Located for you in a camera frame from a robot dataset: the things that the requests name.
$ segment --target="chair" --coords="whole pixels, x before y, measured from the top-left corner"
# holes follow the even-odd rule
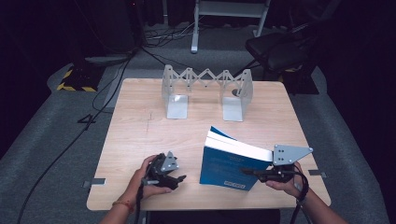
[[[330,19],[311,21],[287,32],[275,32],[248,39],[245,48],[254,60],[235,75],[255,67],[252,66],[255,63],[259,63],[264,68],[263,80],[268,74],[280,77],[287,72],[293,72],[296,74],[296,80],[293,82],[291,92],[295,94],[302,81],[310,77],[318,63],[318,55],[322,47],[318,40],[329,21]]]

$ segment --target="wrist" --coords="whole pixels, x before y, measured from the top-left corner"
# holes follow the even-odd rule
[[[136,205],[136,194],[133,193],[123,193],[118,201],[122,201],[122,202],[127,202],[128,204],[130,204],[131,206],[135,206]]]
[[[298,183],[294,183],[294,188],[290,188],[287,192],[289,195],[293,196],[294,198],[298,199],[301,195],[303,188]]]
[[[123,207],[123,208],[128,208],[128,211],[130,214],[132,214],[134,212],[134,204],[131,204],[129,201],[121,201],[121,200],[117,200],[115,201],[112,206],[114,207],[115,205],[117,205],[119,208]]]

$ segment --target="black wire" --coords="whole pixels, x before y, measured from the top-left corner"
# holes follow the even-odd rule
[[[166,65],[166,63],[164,63],[163,61],[161,61],[158,57],[163,58],[163,59],[165,59],[165,60],[167,60],[167,61],[170,61],[170,62],[173,62],[173,63],[178,63],[178,62],[175,61],[175,60],[165,58],[165,57],[163,57],[163,56],[161,56],[161,55],[158,55],[158,54],[150,53],[150,52],[148,52],[148,51],[147,51],[146,49],[144,49],[144,48],[142,48],[142,50],[145,51],[149,56],[153,57],[155,60],[157,60],[158,62],[160,62],[160,63],[163,64],[163,65]],[[184,64],[184,63],[178,63],[178,64],[183,65],[183,66],[186,66],[186,67],[190,67],[190,68],[192,68],[193,70],[198,71],[198,72],[200,72],[200,73],[203,72],[203,71],[201,71],[201,70],[199,70],[199,69],[196,69],[196,68],[194,68],[194,67],[192,67],[192,66],[188,66],[188,65],[186,65],[186,64]]]
[[[130,54],[126,55],[125,58],[122,59],[109,60],[105,62],[91,62],[91,61],[87,61],[87,62],[92,63],[94,66],[98,66],[98,67],[109,67],[120,63],[125,63],[128,61],[129,57],[131,57]]]
[[[174,28],[174,30],[185,30],[185,29],[187,29],[188,27],[189,27],[189,26],[180,27],[180,28]],[[159,36],[158,31],[163,31],[163,30],[165,30],[165,32],[166,32],[166,31],[169,30],[169,28],[166,28],[166,29],[155,29],[155,30],[146,30],[145,32],[146,32],[146,33],[155,33],[156,35],[153,35],[153,36],[152,36],[152,37],[155,37],[155,36]]]
[[[300,168],[298,168],[298,166],[296,166],[295,164],[294,164],[294,167],[298,170],[298,172],[299,173],[303,173],[301,170],[300,170]],[[312,222],[311,222],[311,219],[310,219],[310,217],[308,216],[308,214],[304,211],[304,209],[302,209],[301,210],[302,212],[303,212],[303,214],[304,214],[304,216],[305,216],[305,218],[306,218],[306,221],[308,222],[308,224],[311,224]]]
[[[163,64],[164,66],[166,66],[166,63],[164,63],[163,61],[159,60],[156,56],[154,56],[152,53],[148,52],[146,49],[141,48],[143,51],[145,51],[148,55],[150,55],[151,57],[153,57],[155,60],[157,60],[158,62],[160,62],[161,64]]]
[[[147,43],[145,45],[145,47],[147,48],[157,48],[157,47],[163,47],[165,45],[167,45],[168,43],[170,43],[173,40],[179,40],[182,39],[184,37],[186,37],[187,35],[192,35],[192,33],[188,33],[190,30],[193,29],[192,27],[193,23],[190,24],[189,26],[185,27],[185,28],[176,28],[174,30],[172,30],[172,32],[170,34],[167,34],[167,32],[169,31],[169,29],[167,29],[165,32],[163,32],[161,35],[157,35],[159,38],[157,44],[149,44]]]
[[[302,180],[303,180],[303,189],[302,189],[302,191],[300,193],[300,197],[298,197],[298,200],[301,202],[302,200],[305,200],[306,193],[309,191],[309,184],[308,184],[308,179],[306,178],[306,176],[300,171],[300,169],[297,166],[295,166],[295,167],[297,168],[297,170],[299,172],[284,171],[282,173],[283,174],[288,174],[288,175],[299,175],[302,178]],[[300,212],[300,209],[301,209],[301,206],[299,204],[297,204],[295,209],[294,209],[294,211],[293,211],[293,214],[291,216],[290,224],[294,224],[295,223],[295,220],[297,218],[298,213]]]
[[[134,215],[134,224],[138,223],[140,217],[140,203],[142,202],[143,199],[143,187],[145,186],[143,183],[141,183],[136,194],[136,212]]]
[[[133,58],[134,53],[132,54],[132,56],[129,58],[128,62],[124,65],[122,73],[121,73],[121,78],[120,80],[122,80],[122,76],[123,73],[125,71],[126,66],[128,65],[128,63],[131,61],[131,59]],[[103,112],[103,110],[106,108],[106,106],[108,105],[108,103],[111,101],[111,99],[114,97],[116,91],[113,92],[113,94],[111,95],[110,99],[107,101],[107,103],[93,116],[93,118],[89,119],[88,123],[85,125],[85,127],[78,133],[78,135],[73,139],[73,141],[58,155],[57,158],[55,158],[55,160],[47,167],[47,169],[43,172],[43,174],[41,174],[41,176],[37,179],[37,181],[33,184],[32,188],[30,189],[25,201],[23,202],[20,214],[18,216],[18,221],[17,223],[20,224],[21,223],[21,218],[23,216],[23,211],[26,207],[26,204],[28,203],[30,197],[32,196],[33,192],[35,191],[35,188],[37,187],[38,183],[41,181],[41,179],[43,179],[43,177],[47,174],[47,172],[50,170],[50,168],[52,168],[52,166],[62,157],[62,155],[71,147],[73,146],[73,144],[75,144],[75,142],[82,136],[82,134],[88,130],[88,127],[92,124],[92,122]]]
[[[122,68],[122,66],[123,66],[123,64],[119,67],[119,69],[117,69],[117,74],[113,77],[113,79],[111,79],[97,94],[96,94],[96,96],[95,96],[95,98],[93,98],[93,101],[92,101],[92,108],[93,109],[95,109],[95,110],[97,110],[97,111],[99,111],[100,109],[98,109],[98,108],[96,108],[96,106],[95,106],[95,100],[96,100],[96,98],[99,96],[99,94],[102,92],[102,91],[104,91],[108,86],[110,86],[110,84],[119,76],[119,73],[120,73],[120,69]],[[108,112],[108,111],[103,111],[103,113],[107,113],[107,114],[112,114],[113,112]]]

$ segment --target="bracelet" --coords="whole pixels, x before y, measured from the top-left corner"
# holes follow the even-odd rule
[[[114,205],[116,205],[116,204],[123,204],[123,205],[125,205],[125,206],[127,206],[128,208],[129,208],[129,212],[132,214],[133,212],[134,212],[134,207],[133,206],[131,206],[130,204],[129,204],[129,201],[127,201],[127,202],[123,202],[123,201],[115,201],[113,204],[112,204],[112,206],[114,206]]]

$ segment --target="book cover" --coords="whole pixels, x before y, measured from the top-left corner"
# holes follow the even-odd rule
[[[271,150],[236,141],[211,127],[204,146],[200,184],[251,190],[258,179],[243,174],[241,168],[265,170],[272,160]]]

